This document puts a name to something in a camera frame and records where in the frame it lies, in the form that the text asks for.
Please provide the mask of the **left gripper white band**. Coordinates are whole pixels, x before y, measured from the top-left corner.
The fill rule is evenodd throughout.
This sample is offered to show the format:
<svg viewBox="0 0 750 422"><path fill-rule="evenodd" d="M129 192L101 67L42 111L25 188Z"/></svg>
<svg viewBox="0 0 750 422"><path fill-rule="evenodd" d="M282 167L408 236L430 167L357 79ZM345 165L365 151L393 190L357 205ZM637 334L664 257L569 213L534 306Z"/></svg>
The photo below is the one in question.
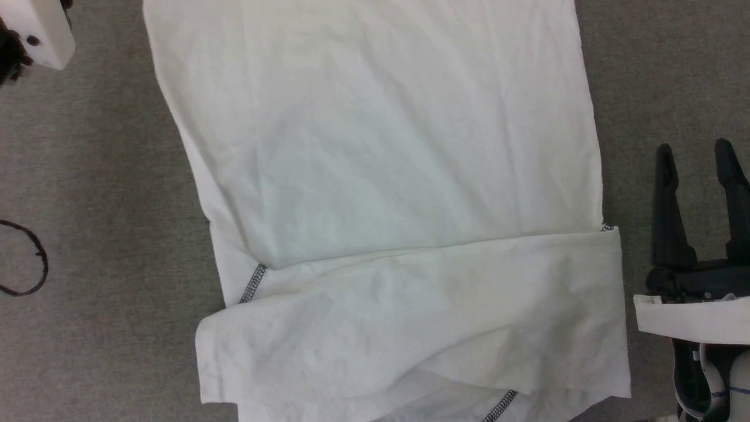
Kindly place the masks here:
<svg viewBox="0 0 750 422"><path fill-rule="evenodd" d="M72 1L2 1L2 34L18 46L21 62L63 70L76 49L68 11Z"/></svg>

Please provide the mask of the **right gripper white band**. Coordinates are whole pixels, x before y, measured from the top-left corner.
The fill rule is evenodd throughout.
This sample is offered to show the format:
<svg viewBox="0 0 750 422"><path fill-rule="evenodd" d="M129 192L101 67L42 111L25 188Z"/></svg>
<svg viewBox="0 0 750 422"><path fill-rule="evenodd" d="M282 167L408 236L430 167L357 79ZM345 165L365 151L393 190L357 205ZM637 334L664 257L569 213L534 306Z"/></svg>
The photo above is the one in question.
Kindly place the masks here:
<svg viewBox="0 0 750 422"><path fill-rule="evenodd" d="M656 150L651 264L646 294L633 297L637 327L672 339L717 345L749 343L749 184L727 139L714 147L729 223L729 261L697 263L677 199L679 175L669 144Z"/></svg>

